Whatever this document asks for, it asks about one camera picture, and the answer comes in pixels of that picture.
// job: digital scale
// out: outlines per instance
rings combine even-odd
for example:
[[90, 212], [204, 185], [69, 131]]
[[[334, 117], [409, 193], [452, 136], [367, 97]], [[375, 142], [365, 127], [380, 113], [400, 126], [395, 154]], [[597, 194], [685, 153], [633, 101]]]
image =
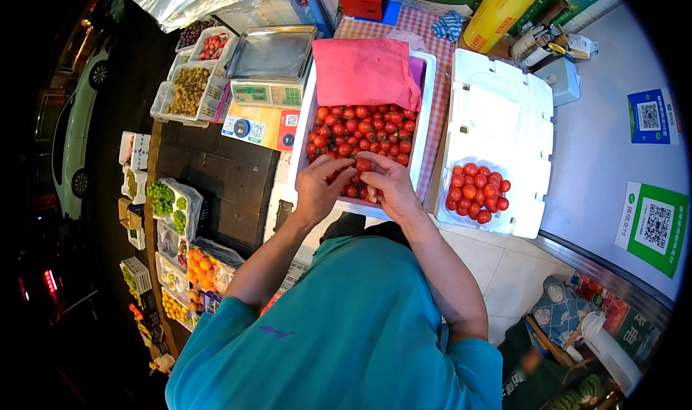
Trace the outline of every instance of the digital scale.
[[300, 110], [317, 33], [315, 26], [245, 31], [226, 71], [236, 105]]

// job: watermelon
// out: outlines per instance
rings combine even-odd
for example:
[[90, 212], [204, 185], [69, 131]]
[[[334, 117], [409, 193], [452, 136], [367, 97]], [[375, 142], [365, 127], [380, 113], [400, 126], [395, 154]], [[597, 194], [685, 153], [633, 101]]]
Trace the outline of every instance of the watermelon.
[[589, 374], [579, 384], [579, 402], [586, 405], [595, 405], [603, 396], [601, 378], [596, 374]]
[[578, 410], [579, 394], [575, 391], [562, 392], [550, 404], [550, 410]]

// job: red and white checkered tablecloth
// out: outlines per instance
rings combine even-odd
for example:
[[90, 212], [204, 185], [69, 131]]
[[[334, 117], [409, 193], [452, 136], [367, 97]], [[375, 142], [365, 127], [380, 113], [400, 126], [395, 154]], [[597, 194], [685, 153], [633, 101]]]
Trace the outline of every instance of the red and white checkered tablecloth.
[[344, 18], [334, 35], [335, 38], [367, 39], [384, 37], [394, 28], [407, 30], [422, 36], [432, 54], [437, 57], [437, 73], [435, 75], [435, 89], [432, 94], [428, 137], [425, 150], [423, 151], [421, 175], [416, 187], [416, 192], [418, 192], [421, 202], [425, 200], [428, 193], [428, 185], [433, 176], [432, 172], [435, 166], [437, 149], [442, 139], [443, 129], [447, 126], [447, 110], [449, 109], [449, 90], [451, 86], [450, 74], [452, 72], [452, 54], [454, 53], [453, 43], [433, 36], [433, 30], [430, 29], [430, 26], [437, 23], [437, 18], [437, 15], [402, 6], [396, 27], [371, 21]]

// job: teal t-shirt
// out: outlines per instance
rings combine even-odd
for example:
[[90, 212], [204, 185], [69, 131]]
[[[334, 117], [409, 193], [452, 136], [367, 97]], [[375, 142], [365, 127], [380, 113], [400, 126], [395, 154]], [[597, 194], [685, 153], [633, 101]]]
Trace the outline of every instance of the teal t-shirt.
[[168, 385], [171, 410], [500, 409], [502, 355], [441, 349], [440, 314], [413, 253], [379, 236], [325, 241], [257, 318], [226, 298], [202, 315]]

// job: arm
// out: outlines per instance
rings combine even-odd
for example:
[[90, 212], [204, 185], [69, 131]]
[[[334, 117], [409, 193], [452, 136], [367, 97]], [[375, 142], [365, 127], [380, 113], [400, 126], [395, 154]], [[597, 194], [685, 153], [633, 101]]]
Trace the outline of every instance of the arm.
[[296, 180], [296, 210], [279, 231], [238, 269], [224, 297], [235, 297], [256, 314], [260, 313], [284, 280], [300, 244], [329, 215], [341, 189], [356, 170], [344, 169], [332, 184], [327, 184], [327, 176], [353, 163], [351, 159], [333, 160], [322, 155], [300, 172]]
[[[449, 345], [463, 338], [488, 340], [488, 313], [475, 278], [440, 236], [416, 197], [406, 168], [384, 156], [360, 152], [382, 171], [360, 178], [371, 188], [369, 200], [380, 201], [387, 215], [402, 226], [428, 281], [432, 300], [449, 325]], [[376, 195], [376, 190], [383, 196]]]

